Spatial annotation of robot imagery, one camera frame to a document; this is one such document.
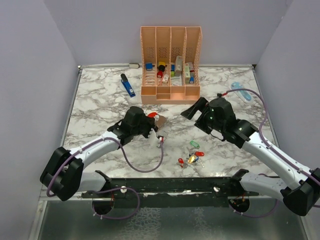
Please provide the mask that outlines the grey red key organizer plate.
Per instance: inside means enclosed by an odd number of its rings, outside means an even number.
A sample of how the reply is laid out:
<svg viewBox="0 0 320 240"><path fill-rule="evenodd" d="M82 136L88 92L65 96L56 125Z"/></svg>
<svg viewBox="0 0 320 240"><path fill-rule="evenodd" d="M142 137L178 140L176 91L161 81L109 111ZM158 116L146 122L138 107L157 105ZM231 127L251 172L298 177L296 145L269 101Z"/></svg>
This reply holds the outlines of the grey red key organizer plate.
<svg viewBox="0 0 320 240"><path fill-rule="evenodd" d="M167 121L167 118L157 112L151 112L147 115L149 118L154 118L155 126L160 130Z"/></svg>

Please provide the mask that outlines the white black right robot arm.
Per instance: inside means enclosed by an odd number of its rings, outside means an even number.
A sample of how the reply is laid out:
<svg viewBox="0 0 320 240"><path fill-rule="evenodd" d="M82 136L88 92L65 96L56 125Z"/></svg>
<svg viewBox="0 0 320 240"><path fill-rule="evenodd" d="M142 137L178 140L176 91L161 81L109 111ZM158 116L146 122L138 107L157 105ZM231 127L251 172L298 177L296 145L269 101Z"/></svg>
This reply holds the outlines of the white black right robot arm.
<svg viewBox="0 0 320 240"><path fill-rule="evenodd" d="M252 154L279 177L239 170L229 184L234 195L259 193L283 202L296 215L307 215L320 198L319 168L310 169L271 144L249 121L236 118L231 103L223 97L211 101L200 97L181 116L191 120L196 112L201 113L194 124L198 129L206 134L221 133L224 141Z"/></svg>

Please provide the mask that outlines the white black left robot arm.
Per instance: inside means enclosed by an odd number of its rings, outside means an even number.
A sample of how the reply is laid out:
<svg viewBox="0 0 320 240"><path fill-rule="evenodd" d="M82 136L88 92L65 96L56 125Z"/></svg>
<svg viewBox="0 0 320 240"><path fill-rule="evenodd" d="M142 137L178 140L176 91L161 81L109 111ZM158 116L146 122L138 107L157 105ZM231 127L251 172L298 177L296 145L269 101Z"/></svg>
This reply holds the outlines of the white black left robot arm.
<svg viewBox="0 0 320 240"><path fill-rule="evenodd" d="M46 195L61 201L78 192L94 192L101 198L106 197L111 190L110 178L101 171L86 173L84 169L106 154L123 150L136 136L162 144L156 136L158 120L159 116L147 115L142 108L132 106L123 119L96 139L72 149L57 148L40 176L40 182L47 188Z"/></svg>

